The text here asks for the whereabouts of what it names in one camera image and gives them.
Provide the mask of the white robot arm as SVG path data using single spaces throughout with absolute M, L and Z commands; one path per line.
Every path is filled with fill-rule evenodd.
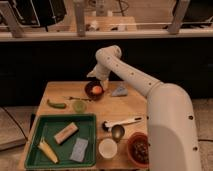
M 202 171 L 191 98 L 180 86 L 162 81 L 126 64 L 113 45 L 96 51 L 96 66 L 88 77 L 107 87 L 114 72 L 147 98 L 150 171 Z

